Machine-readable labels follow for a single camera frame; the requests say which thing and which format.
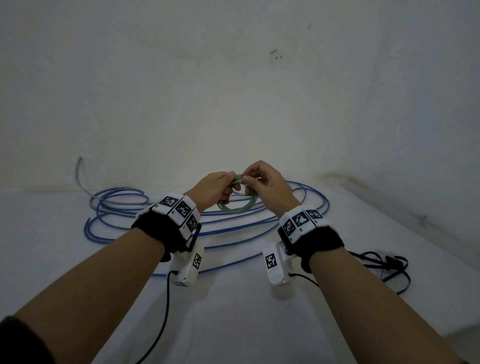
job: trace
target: person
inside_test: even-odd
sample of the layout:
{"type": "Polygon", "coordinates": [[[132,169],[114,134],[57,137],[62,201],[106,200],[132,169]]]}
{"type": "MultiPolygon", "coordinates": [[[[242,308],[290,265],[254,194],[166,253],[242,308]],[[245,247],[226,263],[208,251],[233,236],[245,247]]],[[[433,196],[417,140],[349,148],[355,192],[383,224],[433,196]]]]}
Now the person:
{"type": "MultiPolygon", "coordinates": [[[[242,175],[246,194],[255,190],[277,217],[300,205],[282,175],[269,164],[253,163],[242,175]]],[[[210,173],[185,195],[201,213],[218,200],[229,202],[234,177],[234,172],[210,173]]],[[[3,362],[90,363],[165,251],[161,241],[133,228],[72,268],[2,321],[3,362]]],[[[345,248],[319,248],[308,265],[358,363],[464,363],[345,248]]]]}

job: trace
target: green wire loop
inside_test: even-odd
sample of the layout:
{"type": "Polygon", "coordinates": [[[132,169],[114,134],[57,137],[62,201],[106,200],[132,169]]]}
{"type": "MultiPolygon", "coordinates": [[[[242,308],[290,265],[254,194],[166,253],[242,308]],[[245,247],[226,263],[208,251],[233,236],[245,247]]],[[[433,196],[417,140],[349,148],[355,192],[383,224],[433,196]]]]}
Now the green wire loop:
{"type": "MultiPolygon", "coordinates": [[[[241,183],[241,178],[242,178],[241,174],[235,175],[235,179],[230,184],[230,186],[233,186],[234,184],[237,184],[237,183],[241,183]]],[[[248,210],[250,210],[253,207],[253,205],[255,205],[255,203],[257,202],[257,197],[258,197],[257,192],[253,189],[250,189],[250,191],[252,192],[252,195],[250,196],[250,201],[245,206],[242,206],[239,208],[228,208],[223,203],[223,201],[219,201],[217,203],[217,206],[220,210],[228,212],[230,214],[243,214],[244,212],[247,212],[248,210]]]]}

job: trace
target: black and white square marker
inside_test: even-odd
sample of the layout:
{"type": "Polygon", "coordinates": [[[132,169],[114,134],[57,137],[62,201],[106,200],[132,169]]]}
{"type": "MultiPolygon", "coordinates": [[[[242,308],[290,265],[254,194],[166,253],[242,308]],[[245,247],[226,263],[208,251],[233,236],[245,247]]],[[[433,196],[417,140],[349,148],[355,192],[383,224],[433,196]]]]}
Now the black and white square marker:
{"type": "Polygon", "coordinates": [[[193,214],[187,220],[187,226],[190,229],[190,231],[195,230],[195,228],[197,226],[197,219],[195,218],[195,216],[193,216],[193,214]]]}
{"type": "Polygon", "coordinates": [[[202,261],[202,257],[195,253],[195,258],[193,259],[193,266],[197,269],[200,269],[200,262],[202,261]]]}
{"type": "Polygon", "coordinates": [[[188,216],[188,214],[190,214],[190,211],[191,211],[192,209],[190,208],[190,206],[188,206],[188,205],[185,203],[185,201],[181,201],[181,202],[177,205],[177,207],[175,208],[175,210],[177,210],[178,213],[183,216],[183,218],[186,218],[186,217],[188,216]]]}
{"type": "Polygon", "coordinates": [[[293,225],[292,220],[288,219],[285,224],[282,226],[283,231],[287,236],[290,236],[295,231],[295,225],[293,225]]]}
{"type": "Polygon", "coordinates": [[[177,198],[167,196],[162,201],[160,201],[159,204],[165,205],[165,206],[168,206],[168,207],[172,207],[173,205],[175,205],[177,203],[178,200],[179,199],[177,199],[177,198]]]}
{"type": "Polygon", "coordinates": [[[270,255],[267,255],[265,257],[265,261],[267,263],[267,269],[276,267],[276,260],[275,260],[275,254],[271,253],[270,255]]]}
{"type": "Polygon", "coordinates": [[[303,211],[296,214],[294,217],[292,217],[292,219],[295,222],[295,225],[297,225],[298,227],[310,221],[303,211]]]}
{"type": "Polygon", "coordinates": [[[309,214],[310,217],[311,217],[312,219],[314,219],[314,220],[315,220],[315,219],[318,219],[318,218],[324,218],[324,217],[320,214],[320,212],[318,212],[317,210],[305,210],[305,212],[306,212],[307,214],[309,214]]]}

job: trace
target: tangled black cable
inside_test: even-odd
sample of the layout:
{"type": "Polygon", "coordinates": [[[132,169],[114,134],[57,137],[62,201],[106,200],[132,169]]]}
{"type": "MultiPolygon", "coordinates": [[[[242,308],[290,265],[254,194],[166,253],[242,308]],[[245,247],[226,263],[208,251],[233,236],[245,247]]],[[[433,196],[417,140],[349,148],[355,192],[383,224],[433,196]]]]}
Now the tangled black cable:
{"type": "Polygon", "coordinates": [[[165,329],[165,325],[167,324],[167,318],[168,318],[168,307],[170,306],[170,274],[175,274],[177,275],[179,272],[177,270],[171,270],[167,274],[167,307],[165,309],[165,318],[163,320],[163,325],[162,328],[160,329],[160,332],[158,333],[158,336],[156,337],[155,341],[153,342],[152,346],[148,351],[142,356],[142,358],[137,361],[135,364],[140,364],[145,360],[145,358],[152,352],[153,348],[155,347],[156,343],[160,340],[160,336],[163,334],[163,330],[165,329]]]}
{"type": "MultiPolygon", "coordinates": [[[[407,269],[407,267],[408,267],[408,260],[406,258],[404,258],[402,256],[399,256],[399,255],[394,255],[394,256],[386,255],[385,256],[385,261],[383,261],[382,257],[376,252],[364,252],[362,254],[357,254],[357,253],[354,253],[354,252],[349,252],[349,253],[352,254],[356,258],[366,260],[366,261],[369,261],[371,263],[376,263],[376,265],[364,264],[364,266],[366,266],[367,268],[370,268],[370,269],[382,269],[382,275],[380,277],[382,282],[388,282],[389,280],[391,280],[392,278],[394,278],[394,277],[396,277],[400,274],[403,274],[405,277],[407,277],[407,280],[408,280],[407,286],[404,289],[396,292],[398,295],[402,294],[403,292],[405,292],[410,287],[411,278],[408,275],[408,273],[405,271],[405,269],[407,269]],[[378,258],[378,260],[373,259],[373,258],[369,258],[369,257],[367,257],[367,255],[374,255],[378,258]],[[388,271],[394,270],[395,272],[390,274],[389,276],[383,278],[383,271],[384,270],[388,270],[388,271]]],[[[309,280],[310,282],[312,282],[315,286],[318,287],[317,282],[308,278],[307,276],[304,276],[303,274],[289,273],[288,275],[290,277],[305,278],[305,279],[309,280]]]]}

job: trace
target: person's right hand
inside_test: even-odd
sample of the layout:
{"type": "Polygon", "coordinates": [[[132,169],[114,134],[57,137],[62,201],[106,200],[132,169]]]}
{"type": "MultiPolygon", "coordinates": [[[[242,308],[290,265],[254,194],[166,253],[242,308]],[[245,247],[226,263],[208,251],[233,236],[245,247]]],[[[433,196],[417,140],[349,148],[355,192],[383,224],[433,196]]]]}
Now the person's right hand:
{"type": "Polygon", "coordinates": [[[250,189],[254,189],[261,197],[265,207],[278,218],[301,205],[280,172],[262,160],[249,166],[242,176],[242,183],[247,185],[245,194],[250,196],[250,189]]]}

